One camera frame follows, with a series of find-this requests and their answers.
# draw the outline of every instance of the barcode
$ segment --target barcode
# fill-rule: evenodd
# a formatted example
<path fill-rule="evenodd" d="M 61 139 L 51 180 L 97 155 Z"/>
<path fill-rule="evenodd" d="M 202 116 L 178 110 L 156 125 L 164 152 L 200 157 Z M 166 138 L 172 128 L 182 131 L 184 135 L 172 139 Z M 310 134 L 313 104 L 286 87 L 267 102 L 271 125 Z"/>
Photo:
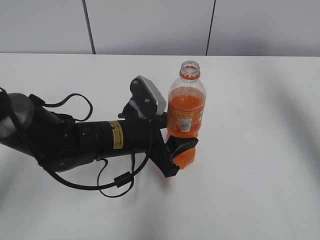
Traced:
<path fill-rule="evenodd" d="M 181 121 L 181 132 L 190 132 L 192 119 L 182 119 Z"/>

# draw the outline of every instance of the black cable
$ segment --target black cable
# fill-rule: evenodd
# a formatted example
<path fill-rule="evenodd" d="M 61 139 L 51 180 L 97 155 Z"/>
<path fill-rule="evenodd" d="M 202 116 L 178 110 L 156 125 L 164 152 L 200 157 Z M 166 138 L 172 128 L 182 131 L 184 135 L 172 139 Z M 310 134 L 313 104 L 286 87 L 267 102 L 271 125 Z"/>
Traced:
<path fill-rule="evenodd" d="M 92 112 L 94 111 L 94 106 L 88 100 L 88 98 L 86 98 L 85 96 L 83 96 L 83 95 L 81 95 L 79 93 L 72 93 L 69 96 L 67 96 L 65 99 L 63 99 L 62 101 L 60 101 L 58 103 L 55 103 L 55 104 L 44 103 L 43 106 L 46 107 L 46 108 L 57 108 L 57 107 L 60 107 L 60 106 L 64 105 L 70 98 L 72 98 L 74 96 L 80 96 L 80 97 L 84 98 L 86 100 L 86 102 L 89 104 L 90 110 L 89 110 L 88 115 L 84 119 L 79 120 L 79 119 L 74 118 L 75 121 L 84 122 L 84 121 L 88 120 L 91 117 Z"/>
<path fill-rule="evenodd" d="M 98 175 L 98 177 L 97 177 L 97 179 L 96 179 L 96 185 L 97 185 L 98 187 L 99 187 L 100 175 L 101 175 L 101 173 L 103 172 L 103 170 L 104 170 L 104 169 L 107 167 L 107 165 L 108 165 L 108 160 L 107 160 L 107 159 L 102 158 L 102 160 L 104 160 L 105 164 L 104 164 L 103 168 L 101 169 L 101 171 L 99 172 L 99 175 Z M 133 175 L 133 173 L 134 173 L 134 171 L 135 171 L 135 165 L 136 165 L 136 154 L 133 152 L 133 153 L 131 154 L 131 184 L 130 184 L 129 188 L 128 188 L 126 191 L 124 191 L 123 193 L 120 193 L 120 194 L 118 194 L 118 195 L 107 195 L 107 194 L 105 194 L 104 192 L 102 192 L 102 190 L 99 190 L 99 192 L 100 192 L 103 196 L 108 197 L 108 198 L 119 198 L 119 197 L 125 195 L 126 193 L 128 193 L 128 192 L 133 188 L 133 186 L 134 186 L 134 184 L 135 184 L 135 176 Z"/>
<path fill-rule="evenodd" d="M 64 178 L 60 177 L 55 171 L 52 171 L 52 170 L 45 168 L 45 167 L 43 169 L 46 170 L 47 173 L 51 177 L 53 177 L 55 180 L 57 180 L 59 183 L 65 185 L 69 188 L 73 188 L 73 189 L 86 190 L 86 191 L 97 191 L 97 190 L 112 188 L 116 185 L 115 182 L 112 182 L 112 183 L 109 183 L 106 185 L 101 185 L 101 186 L 79 185 L 79 184 L 75 184 L 75 183 L 72 183 L 72 182 L 65 180 Z"/>

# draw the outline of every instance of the orange liquid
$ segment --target orange liquid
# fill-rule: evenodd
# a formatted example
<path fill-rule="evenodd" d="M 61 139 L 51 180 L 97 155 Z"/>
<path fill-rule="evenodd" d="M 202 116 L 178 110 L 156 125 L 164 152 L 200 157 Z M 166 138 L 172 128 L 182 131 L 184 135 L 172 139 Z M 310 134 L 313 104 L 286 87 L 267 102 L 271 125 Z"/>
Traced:
<path fill-rule="evenodd" d="M 178 87 L 169 93 L 168 108 L 175 108 L 184 112 L 193 112 L 205 104 L 205 95 L 198 89 L 193 87 Z M 201 123 L 193 131 L 177 132 L 169 128 L 167 125 L 168 135 L 178 138 L 196 138 L 201 127 Z M 189 149 L 173 159 L 174 163 L 181 169 L 194 162 L 196 156 L 196 148 Z"/>

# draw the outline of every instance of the black cylindrical motor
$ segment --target black cylindrical motor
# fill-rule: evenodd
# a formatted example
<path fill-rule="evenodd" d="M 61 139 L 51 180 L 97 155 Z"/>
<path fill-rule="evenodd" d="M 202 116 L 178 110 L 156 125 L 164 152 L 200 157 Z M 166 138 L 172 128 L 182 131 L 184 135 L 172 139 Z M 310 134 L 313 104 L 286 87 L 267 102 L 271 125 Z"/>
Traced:
<path fill-rule="evenodd" d="M 50 112 L 23 94 L 8 96 L 33 147 L 55 172 L 148 149 L 147 120 L 76 123 L 70 115 Z M 9 116 L 0 118 L 0 143 L 32 156 Z"/>

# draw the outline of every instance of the robotic arm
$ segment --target robotic arm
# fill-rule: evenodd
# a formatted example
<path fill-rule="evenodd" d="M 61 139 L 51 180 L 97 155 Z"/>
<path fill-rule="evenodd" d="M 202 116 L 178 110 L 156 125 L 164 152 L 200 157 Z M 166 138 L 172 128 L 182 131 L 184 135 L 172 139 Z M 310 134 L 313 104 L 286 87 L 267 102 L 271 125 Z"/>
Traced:
<path fill-rule="evenodd" d="M 156 86 L 143 76 L 130 84 L 132 97 L 116 121 L 85 122 L 93 106 L 87 98 L 74 93 L 57 104 L 46 104 L 39 97 L 10 93 L 0 88 L 0 143 L 33 156 L 60 183 L 81 190 L 102 190 L 130 183 L 150 158 L 164 176 L 177 174 L 179 167 L 173 158 L 194 148 L 196 138 L 171 136 L 164 143 L 161 129 L 166 128 L 166 101 Z M 90 106 L 88 116 L 78 120 L 47 108 L 59 107 L 73 96 L 85 98 Z M 85 186 L 68 182 L 57 172 L 64 172 L 94 160 L 115 156 L 146 153 L 142 164 L 106 185 Z"/>

